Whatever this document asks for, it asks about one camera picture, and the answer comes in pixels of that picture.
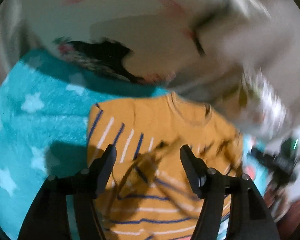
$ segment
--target blue stripe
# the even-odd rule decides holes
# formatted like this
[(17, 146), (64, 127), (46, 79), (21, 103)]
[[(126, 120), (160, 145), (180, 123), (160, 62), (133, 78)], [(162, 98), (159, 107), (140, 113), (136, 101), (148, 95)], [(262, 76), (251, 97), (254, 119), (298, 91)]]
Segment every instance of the blue stripe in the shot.
[(90, 141), (91, 135), (93, 134), (93, 131), (95, 130), (95, 128), (97, 126), (97, 123), (99, 122), (102, 113), (103, 113), (103, 110), (100, 109), (99, 113), (97, 114), (97, 116), (96, 116), (96, 118), (95, 118), (95, 120), (94, 120), (94, 122), (92, 124), (90, 133), (88, 135), (88, 142)]
[(230, 168), (229, 171), (227, 172), (226, 176), (228, 176), (230, 174), (231, 170), (232, 169)]
[(225, 216), (223, 216), (223, 217), (221, 218), (221, 223), (224, 222), (224, 221), (226, 221), (229, 217), (230, 217), (230, 213), (228, 213), (228, 214), (226, 214)]
[(139, 153), (140, 148), (141, 148), (142, 140), (143, 140), (143, 133), (140, 134), (140, 139), (139, 139), (139, 142), (138, 142), (138, 146), (137, 146), (137, 148), (136, 148), (136, 151), (135, 151), (134, 157), (133, 157), (134, 160), (135, 160), (135, 159), (137, 158), (137, 156), (138, 156), (138, 153)]
[(192, 236), (192, 235), (181, 236), (181, 237), (173, 238), (173, 239), (169, 239), (169, 240), (178, 240), (178, 239), (182, 239), (182, 238), (189, 237), (189, 236)]
[(188, 221), (191, 218), (183, 218), (178, 220), (151, 220), (147, 218), (142, 218), (140, 220), (136, 221), (116, 221), (116, 220), (110, 220), (111, 223), (119, 224), (119, 225), (126, 225), (126, 224), (140, 224), (142, 222), (151, 223), (151, 224), (176, 224), (184, 221)]
[(174, 187), (174, 186), (168, 184), (167, 182), (165, 182), (165, 181), (163, 181), (163, 180), (160, 180), (160, 179), (158, 179), (158, 178), (155, 178), (154, 180), (155, 180), (156, 182), (158, 182), (159, 184), (161, 184), (161, 185), (163, 185), (163, 186), (165, 186), (165, 187), (167, 187), (167, 188), (169, 188), (169, 189), (172, 189), (172, 190), (174, 190), (174, 191), (180, 193), (180, 194), (183, 195), (183, 196), (186, 196), (187, 198), (189, 198), (189, 199), (191, 199), (191, 200), (193, 200), (193, 201), (200, 201), (200, 199), (199, 199), (198, 197), (193, 196), (193, 195), (190, 195), (190, 194), (188, 194), (188, 193), (186, 193), (186, 192), (183, 192), (182, 190), (177, 189), (176, 187)]
[(141, 179), (146, 183), (148, 184), (148, 179), (147, 177), (145, 176), (145, 174), (139, 169), (139, 167), (135, 167), (136, 169), (136, 172), (138, 173), (138, 175), (141, 177)]
[(170, 198), (168, 197), (159, 197), (159, 196), (153, 196), (153, 195), (126, 195), (125, 197), (120, 197), (117, 196), (118, 200), (123, 200), (123, 199), (127, 199), (127, 198), (147, 198), (147, 199), (157, 199), (157, 200), (162, 200), (162, 201), (168, 201), (170, 200)]
[(117, 141), (118, 141), (118, 139), (119, 139), (119, 136), (122, 134), (123, 129), (124, 129), (124, 123), (121, 124), (120, 130), (119, 130), (119, 132), (117, 133), (116, 137), (114, 138), (114, 141), (113, 141), (113, 145), (114, 145), (114, 146), (117, 144)]

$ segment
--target yellow shirt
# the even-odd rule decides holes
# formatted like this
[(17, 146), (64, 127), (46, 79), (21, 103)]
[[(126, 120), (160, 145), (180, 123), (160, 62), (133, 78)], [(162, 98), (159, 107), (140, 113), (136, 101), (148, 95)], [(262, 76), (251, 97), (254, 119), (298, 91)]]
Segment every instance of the yellow shirt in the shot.
[[(96, 200), (110, 239), (174, 239), (192, 234), (203, 200), (193, 194), (180, 161), (188, 144), (208, 167), (241, 173), (242, 138), (206, 104), (159, 98), (117, 99), (91, 108), (88, 165), (109, 144), (117, 160)], [(228, 214), (225, 197), (223, 215)]]

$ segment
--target screw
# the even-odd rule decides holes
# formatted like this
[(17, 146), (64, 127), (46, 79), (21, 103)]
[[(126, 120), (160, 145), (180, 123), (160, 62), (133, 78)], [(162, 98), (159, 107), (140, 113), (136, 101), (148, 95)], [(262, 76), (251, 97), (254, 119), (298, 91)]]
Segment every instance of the screw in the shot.
[(82, 175), (87, 175), (89, 173), (89, 169), (83, 169), (80, 171)]
[(55, 178), (56, 178), (55, 175), (49, 175), (49, 176), (47, 177), (48, 181), (53, 181)]
[(249, 175), (245, 174), (245, 173), (241, 175), (241, 178), (243, 178), (244, 180), (249, 180), (250, 179)]
[(209, 168), (209, 169), (208, 169), (208, 173), (209, 173), (210, 175), (214, 175), (214, 174), (217, 173), (217, 171), (216, 171), (216, 169), (214, 169), (214, 168)]

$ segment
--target green light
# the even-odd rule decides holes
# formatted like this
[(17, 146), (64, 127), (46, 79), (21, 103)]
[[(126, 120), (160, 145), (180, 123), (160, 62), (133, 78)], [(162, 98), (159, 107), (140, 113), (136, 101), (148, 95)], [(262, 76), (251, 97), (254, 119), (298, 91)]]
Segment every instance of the green light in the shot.
[(296, 146), (297, 146), (297, 143), (298, 143), (298, 139), (296, 140), (296, 143), (294, 144), (294, 147), (293, 147), (293, 149), (295, 149), (295, 148), (296, 148)]

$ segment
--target teal blanket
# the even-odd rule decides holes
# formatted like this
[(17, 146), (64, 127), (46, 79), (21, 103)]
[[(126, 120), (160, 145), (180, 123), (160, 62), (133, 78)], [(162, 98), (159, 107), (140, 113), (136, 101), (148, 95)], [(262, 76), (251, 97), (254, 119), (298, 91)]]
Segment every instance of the teal blanket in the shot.
[[(0, 87), (0, 225), (11, 240), (17, 239), (47, 175), (73, 175), (86, 167), (91, 105), (166, 92), (96, 76), (45, 51), (25, 55)], [(255, 167), (255, 183), (264, 191), (265, 169), (257, 163)], [(224, 223), (220, 237), (225, 228)]]

